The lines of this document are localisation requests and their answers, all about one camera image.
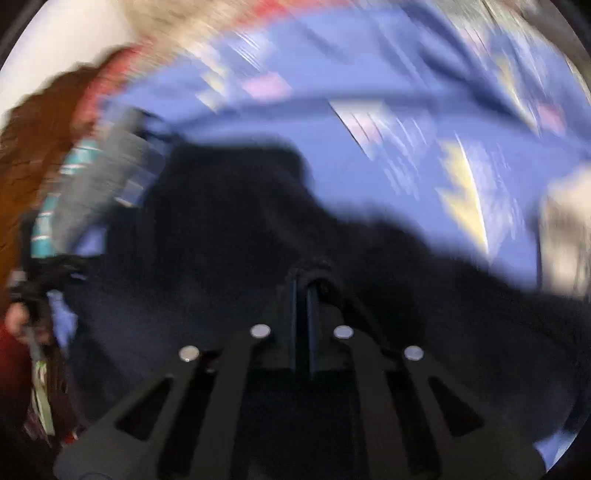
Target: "hand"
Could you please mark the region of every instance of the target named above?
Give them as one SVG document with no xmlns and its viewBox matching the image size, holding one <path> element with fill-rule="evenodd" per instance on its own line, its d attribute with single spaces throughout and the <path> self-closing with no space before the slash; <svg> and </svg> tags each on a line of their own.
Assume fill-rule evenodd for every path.
<svg viewBox="0 0 591 480">
<path fill-rule="evenodd" d="M 29 312 L 22 303 L 12 303 L 4 317 L 6 330 L 20 343 L 28 344 L 29 338 L 25 332 L 25 325 L 29 321 Z M 35 338 L 37 342 L 43 345 L 49 345 L 53 341 L 51 330 L 47 328 L 47 322 L 41 321 L 35 327 Z"/>
</svg>

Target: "beige fabric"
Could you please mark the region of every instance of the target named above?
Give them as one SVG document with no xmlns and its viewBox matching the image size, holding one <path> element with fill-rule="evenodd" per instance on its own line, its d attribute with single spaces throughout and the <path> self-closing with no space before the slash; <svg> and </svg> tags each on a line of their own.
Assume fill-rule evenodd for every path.
<svg viewBox="0 0 591 480">
<path fill-rule="evenodd" d="M 543 289 L 584 298 L 591 267 L 591 167 L 550 186 L 540 209 Z"/>
<path fill-rule="evenodd" d="M 133 76 L 194 50 L 241 17 L 251 0 L 113 0 L 120 3 L 138 35 L 151 43 L 131 66 Z"/>
</svg>

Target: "silver screw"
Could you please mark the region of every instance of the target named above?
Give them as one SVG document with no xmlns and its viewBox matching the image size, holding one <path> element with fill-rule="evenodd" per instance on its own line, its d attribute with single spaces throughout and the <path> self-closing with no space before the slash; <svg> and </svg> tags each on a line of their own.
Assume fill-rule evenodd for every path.
<svg viewBox="0 0 591 480">
<path fill-rule="evenodd" d="M 425 352 L 423 352 L 423 349 L 416 345 L 411 345 L 404 349 L 404 356 L 413 362 L 418 362 L 424 355 Z"/>
<path fill-rule="evenodd" d="M 178 356 L 183 362 L 192 362 L 199 357 L 199 348 L 193 345 L 187 345 L 178 351 Z"/>
<path fill-rule="evenodd" d="M 267 338 L 271 334 L 271 327 L 259 323 L 251 328 L 251 335 L 254 338 Z"/>
<path fill-rule="evenodd" d="M 353 329 L 349 325 L 340 325 L 333 333 L 339 340 L 347 340 L 353 336 Z"/>
</svg>

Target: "yellow graphic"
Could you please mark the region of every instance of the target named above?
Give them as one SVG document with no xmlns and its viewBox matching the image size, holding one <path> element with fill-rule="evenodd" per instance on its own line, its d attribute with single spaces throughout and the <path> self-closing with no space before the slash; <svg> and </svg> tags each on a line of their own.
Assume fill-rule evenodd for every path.
<svg viewBox="0 0 591 480">
<path fill-rule="evenodd" d="M 201 75 L 201 78 L 205 80 L 205 82 L 217 93 L 221 93 L 223 95 L 225 91 L 225 85 L 223 78 L 220 77 L 218 74 L 214 72 L 207 72 Z"/>
<path fill-rule="evenodd" d="M 224 105 L 226 84 L 224 78 L 227 74 L 226 68 L 220 65 L 212 56 L 201 55 L 201 61 L 209 67 L 209 71 L 201 75 L 211 90 L 204 90 L 197 93 L 197 98 L 213 112 L 217 112 Z"/>
<path fill-rule="evenodd" d="M 438 189 L 441 202 L 460 228 L 488 256 L 488 240 L 480 198 L 464 148 L 459 140 L 442 141 L 440 146 L 446 153 L 443 165 L 447 176 L 457 187 L 455 191 Z"/>
<path fill-rule="evenodd" d="M 499 67 L 498 80 L 502 87 L 505 89 L 509 98 L 513 102 L 513 105 L 517 108 L 521 119 L 531 128 L 534 132 L 538 132 L 538 122 L 536 121 L 534 114 L 529 108 L 527 108 L 517 92 L 517 83 L 511 70 L 511 64 L 507 58 L 500 57 L 496 60 L 496 65 Z"/>
<path fill-rule="evenodd" d="M 199 92 L 196 96 L 205 106 L 209 107 L 209 109 L 214 112 L 217 112 L 222 106 L 217 93 L 207 90 L 204 92 Z"/>
</svg>

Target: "red clothing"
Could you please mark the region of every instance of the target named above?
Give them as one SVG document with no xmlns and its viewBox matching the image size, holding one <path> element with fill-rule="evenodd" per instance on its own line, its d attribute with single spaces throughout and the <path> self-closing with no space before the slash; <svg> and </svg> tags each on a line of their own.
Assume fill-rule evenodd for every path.
<svg viewBox="0 0 591 480">
<path fill-rule="evenodd" d="M 26 345 L 19 343 L 0 326 L 0 411 L 21 427 L 31 401 L 31 358 Z"/>
</svg>

